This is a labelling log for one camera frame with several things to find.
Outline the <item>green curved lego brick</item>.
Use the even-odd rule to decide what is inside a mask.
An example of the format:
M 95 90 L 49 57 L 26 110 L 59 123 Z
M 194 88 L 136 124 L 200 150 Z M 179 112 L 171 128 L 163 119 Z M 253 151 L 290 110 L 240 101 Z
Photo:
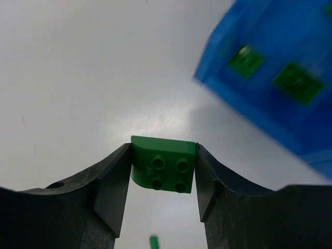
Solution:
M 324 13 L 329 16 L 332 17 L 332 2 L 328 3 L 325 7 L 324 7 Z

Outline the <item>green curved four-stud brick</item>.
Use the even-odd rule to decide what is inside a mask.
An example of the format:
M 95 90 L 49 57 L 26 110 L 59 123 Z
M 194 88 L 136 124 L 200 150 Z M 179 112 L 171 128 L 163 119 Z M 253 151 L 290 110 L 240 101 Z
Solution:
M 131 136 L 131 178 L 153 190 L 191 193 L 196 144 L 189 141 Z

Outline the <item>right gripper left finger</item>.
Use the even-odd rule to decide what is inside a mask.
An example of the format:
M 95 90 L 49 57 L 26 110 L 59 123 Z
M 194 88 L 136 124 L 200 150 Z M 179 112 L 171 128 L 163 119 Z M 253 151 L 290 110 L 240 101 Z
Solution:
M 131 145 L 46 188 L 1 188 L 1 248 L 113 248 L 129 187 Z

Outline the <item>green square lego brick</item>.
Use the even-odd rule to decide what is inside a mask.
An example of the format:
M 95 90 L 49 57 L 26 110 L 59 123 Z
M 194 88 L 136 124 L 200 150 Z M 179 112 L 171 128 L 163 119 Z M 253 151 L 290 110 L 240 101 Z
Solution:
M 241 46 L 227 62 L 243 79 L 248 79 L 259 68 L 264 57 L 248 45 Z

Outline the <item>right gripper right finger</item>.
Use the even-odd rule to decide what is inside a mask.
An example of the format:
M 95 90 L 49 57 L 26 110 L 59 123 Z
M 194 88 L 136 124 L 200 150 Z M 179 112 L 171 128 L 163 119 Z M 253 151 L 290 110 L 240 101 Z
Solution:
M 255 184 L 196 145 L 195 179 L 208 248 L 331 248 L 331 187 Z

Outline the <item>green two-by-two lego brick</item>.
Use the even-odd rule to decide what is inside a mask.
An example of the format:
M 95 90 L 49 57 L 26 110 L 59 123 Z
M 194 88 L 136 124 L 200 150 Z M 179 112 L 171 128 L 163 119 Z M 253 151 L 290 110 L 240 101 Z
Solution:
M 320 80 L 294 62 L 285 65 L 272 83 L 285 95 L 302 105 L 308 105 L 325 87 Z

